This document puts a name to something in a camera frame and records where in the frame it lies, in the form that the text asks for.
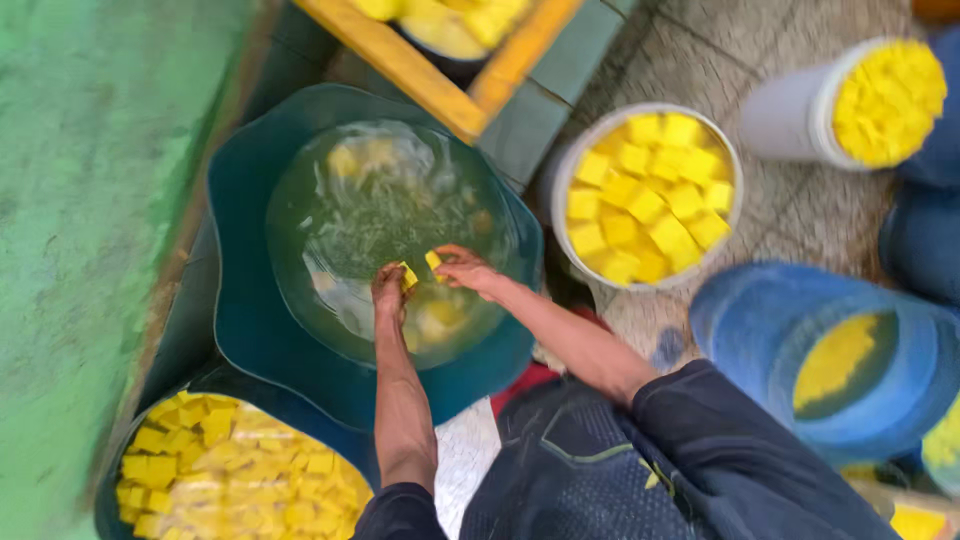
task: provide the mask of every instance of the white bucket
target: white bucket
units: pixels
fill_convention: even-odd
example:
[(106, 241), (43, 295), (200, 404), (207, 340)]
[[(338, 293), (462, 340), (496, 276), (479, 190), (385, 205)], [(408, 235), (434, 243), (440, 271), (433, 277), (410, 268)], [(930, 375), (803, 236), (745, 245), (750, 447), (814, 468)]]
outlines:
[(762, 159), (821, 161), (849, 171), (872, 169), (840, 147), (833, 132), (833, 106), (840, 85), (863, 57), (891, 41), (876, 37), (836, 61), (765, 82), (743, 104), (740, 139)]
[[(730, 215), (727, 216), (727, 223), (730, 225), (731, 233), (728, 234), (723, 240), (720, 240), (714, 244), (706, 253), (704, 253), (704, 255), (700, 258), (700, 262), (686, 268), (680, 274), (674, 274), (673, 276), (669, 276), (656, 283), (634, 283), (624, 287), (623, 285), (612, 282), (591, 270), (586, 264), (584, 264), (582, 260), (580, 260), (580, 257), (577, 256), (577, 253), (573, 251), (573, 245), (570, 243), (570, 237), (566, 233), (566, 193), (570, 188), (570, 184), (573, 183), (573, 177), (576, 172), (577, 163), (580, 161), (580, 156), (582, 156), (586, 150), (592, 148), (596, 143), (600, 142), (600, 139), (606, 136), (609, 132), (625, 124), (628, 117), (633, 116), (634, 114), (651, 112), (681, 112), (697, 118), (714, 132), (717, 138), (720, 139), (720, 142), (723, 144), (724, 148), (726, 148), (730, 153), (733, 168), (733, 206), (730, 210)], [(637, 103), (622, 107), (607, 114), (603, 118), (600, 118), (600, 120), (598, 120), (597, 123), (591, 126), (588, 130), (580, 134), (573, 144), (566, 148), (563, 158), (556, 166), (555, 172), (552, 165), (548, 166), (548, 170), (550, 170), (550, 174), (546, 175), (544, 178), (545, 182), (544, 185), (541, 186), (541, 193), (546, 193), (550, 197), (549, 219), (553, 225), (553, 233), (555, 236), (557, 236), (557, 241), (560, 242), (560, 246), (564, 249), (564, 253), (566, 253), (567, 258), (569, 258), (577, 268), (583, 271), (584, 274), (603, 284), (620, 289), (625, 288), (633, 291), (666, 289), (679, 286), (692, 279), (700, 273), (702, 268), (713, 262), (717, 255), (723, 251), (723, 247), (727, 245), (727, 242), (736, 231), (736, 224), (740, 219), (740, 209), (743, 207), (743, 167), (740, 165), (740, 157), (736, 154), (736, 151), (733, 150), (733, 145), (730, 143), (730, 140), (726, 135), (723, 134), (723, 132), (720, 131), (720, 128), (718, 128), (716, 124), (711, 122), (708, 118), (696, 110), (680, 107), (678, 105), (671, 105), (669, 103)]]

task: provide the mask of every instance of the red cloth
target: red cloth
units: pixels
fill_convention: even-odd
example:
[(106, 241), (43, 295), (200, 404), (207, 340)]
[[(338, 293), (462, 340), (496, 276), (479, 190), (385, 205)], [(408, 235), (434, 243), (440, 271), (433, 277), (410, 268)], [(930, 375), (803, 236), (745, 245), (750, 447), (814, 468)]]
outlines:
[[(588, 307), (575, 307), (571, 312), (580, 315), (581, 317), (587, 319), (591, 323), (597, 325), (598, 327), (604, 329), (605, 331), (611, 331), (610, 327), (607, 326), (607, 323), (603, 321), (592, 309)], [(527, 369), (523, 370), (523, 373), (504, 391), (490, 396), (490, 408), (493, 409), (493, 417), (500, 415), (500, 411), (503, 410), (503, 407), (509, 402), (514, 396), (517, 396), (528, 388), (536, 386), (542, 382), (550, 382), (553, 379), (559, 379), (560, 374), (551, 370), (543, 364), (538, 364), (534, 361), (530, 362), (530, 365), (527, 366)]]

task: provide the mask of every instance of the concrete floor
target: concrete floor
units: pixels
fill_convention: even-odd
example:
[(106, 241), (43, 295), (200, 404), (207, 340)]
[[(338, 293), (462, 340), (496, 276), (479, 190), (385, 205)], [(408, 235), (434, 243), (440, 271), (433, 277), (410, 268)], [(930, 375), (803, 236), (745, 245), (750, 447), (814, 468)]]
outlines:
[[(737, 145), (746, 201), (721, 256), (698, 279), (636, 294), (591, 283), (617, 335), (661, 369), (700, 351), (687, 323), (690, 300), (724, 267), (780, 259), (890, 285), (876, 233), (896, 188), (890, 172), (851, 174), (814, 164), (761, 162), (738, 142), (739, 106), (765, 78), (830, 61), (877, 36), (923, 37), (908, 0), (640, 0), (558, 136), (576, 136), (623, 105), (664, 101), (711, 117)], [(463, 508), (498, 450), (480, 404), (438, 428), (441, 522), (457, 537)]]

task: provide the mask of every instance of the green wall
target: green wall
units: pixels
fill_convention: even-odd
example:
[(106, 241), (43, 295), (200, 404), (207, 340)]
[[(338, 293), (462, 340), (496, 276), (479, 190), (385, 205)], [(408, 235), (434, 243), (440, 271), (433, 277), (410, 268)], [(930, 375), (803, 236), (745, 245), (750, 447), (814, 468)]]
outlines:
[(252, 2), (0, 2), (4, 540), (96, 537), (90, 470)]

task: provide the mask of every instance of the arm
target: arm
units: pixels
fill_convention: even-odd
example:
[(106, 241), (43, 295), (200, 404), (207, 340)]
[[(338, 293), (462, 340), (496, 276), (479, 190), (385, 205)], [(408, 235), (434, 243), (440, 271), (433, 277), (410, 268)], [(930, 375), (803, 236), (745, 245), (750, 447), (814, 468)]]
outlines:
[(616, 336), (496, 273), (472, 251), (452, 244), (436, 251), (449, 256), (434, 271), (448, 276), (450, 286), (471, 288), (503, 306), (573, 375), (619, 404), (629, 407), (637, 390), (659, 376)]
[(373, 438), (383, 487), (413, 482), (433, 494), (437, 437), (430, 405), (403, 341), (404, 270), (390, 263), (372, 285), (376, 349), (376, 413)]

